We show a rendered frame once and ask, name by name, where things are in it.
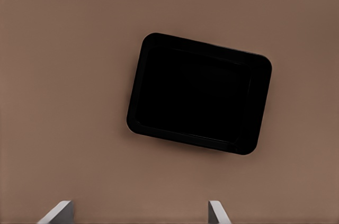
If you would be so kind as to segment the black rectangular storage box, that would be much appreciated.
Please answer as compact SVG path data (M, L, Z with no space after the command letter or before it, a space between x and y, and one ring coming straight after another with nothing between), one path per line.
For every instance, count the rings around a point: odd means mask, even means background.
M128 128L248 155L258 143L271 74L265 56L151 33L141 44Z

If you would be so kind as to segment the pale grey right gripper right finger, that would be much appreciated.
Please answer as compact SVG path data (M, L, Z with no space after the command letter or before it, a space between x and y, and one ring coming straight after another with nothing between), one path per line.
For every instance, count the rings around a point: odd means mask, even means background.
M208 202L208 224L231 224L231 220L220 201Z

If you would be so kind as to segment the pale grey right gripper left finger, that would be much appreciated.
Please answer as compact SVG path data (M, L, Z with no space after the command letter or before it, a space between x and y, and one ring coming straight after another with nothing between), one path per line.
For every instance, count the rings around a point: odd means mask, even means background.
M74 224L73 201L60 201L37 224Z

